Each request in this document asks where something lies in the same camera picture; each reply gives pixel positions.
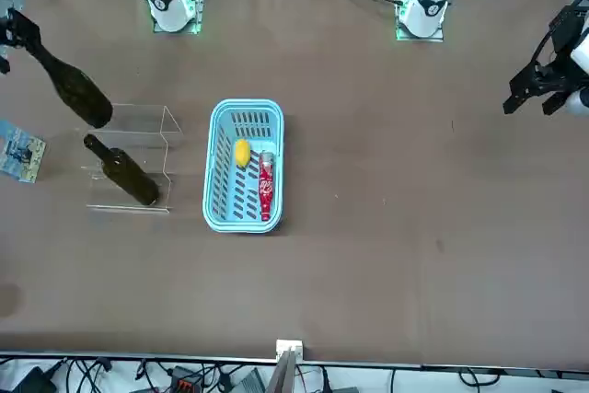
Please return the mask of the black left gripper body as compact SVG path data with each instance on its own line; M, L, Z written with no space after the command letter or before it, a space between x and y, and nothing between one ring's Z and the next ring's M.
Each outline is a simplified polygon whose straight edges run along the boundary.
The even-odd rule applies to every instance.
M552 62L571 59L576 64L586 64L585 6L565 6L549 29L552 31Z

